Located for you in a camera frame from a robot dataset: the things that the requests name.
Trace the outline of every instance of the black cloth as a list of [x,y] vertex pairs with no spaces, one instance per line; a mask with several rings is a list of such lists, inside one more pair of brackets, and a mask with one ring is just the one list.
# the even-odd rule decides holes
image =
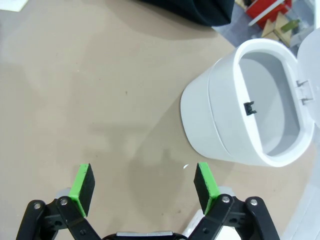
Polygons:
[[205,26],[231,22],[234,0],[141,0]]

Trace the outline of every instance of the trash can lid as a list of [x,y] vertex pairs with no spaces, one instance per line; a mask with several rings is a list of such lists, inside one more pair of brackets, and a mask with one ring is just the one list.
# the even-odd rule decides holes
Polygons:
[[297,60],[299,82],[309,84],[309,94],[303,102],[320,128],[320,28],[302,41]]

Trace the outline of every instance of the red object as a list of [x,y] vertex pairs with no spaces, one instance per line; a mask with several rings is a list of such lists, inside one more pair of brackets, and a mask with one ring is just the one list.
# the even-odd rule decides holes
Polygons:
[[[249,15],[251,18],[254,19],[276,1],[277,0],[255,0],[247,8],[247,10],[245,12],[247,15]],[[277,19],[278,12],[285,14],[286,12],[288,12],[287,8],[291,8],[291,6],[292,6],[292,0],[285,0],[283,3],[281,3],[275,9],[273,9],[271,12],[269,12],[267,15],[265,15],[263,18],[261,18],[257,22],[257,24],[260,26],[260,28],[263,29],[265,27],[268,19],[270,19],[271,22],[274,22]]]

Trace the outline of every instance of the floor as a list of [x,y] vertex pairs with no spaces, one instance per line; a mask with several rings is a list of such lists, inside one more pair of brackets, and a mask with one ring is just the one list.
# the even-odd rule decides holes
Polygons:
[[[88,221],[100,236],[182,233],[200,208],[196,164],[208,159],[186,138],[181,94],[233,49],[135,0],[29,0],[0,12],[0,239],[14,239],[28,202],[50,203],[82,163],[95,175]],[[208,162],[239,199],[262,197],[281,234],[315,155],[312,145],[282,168]]]

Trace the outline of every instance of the white plastic bin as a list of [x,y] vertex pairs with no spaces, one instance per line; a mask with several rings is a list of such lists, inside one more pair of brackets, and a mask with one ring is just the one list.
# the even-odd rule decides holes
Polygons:
[[[269,39],[244,42],[192,81],[181,97],[186,136],[201,155],[282,167],[308,148],[319,116],[320,29],[298,59]],[[245,104],[255,114],[249,114]]]

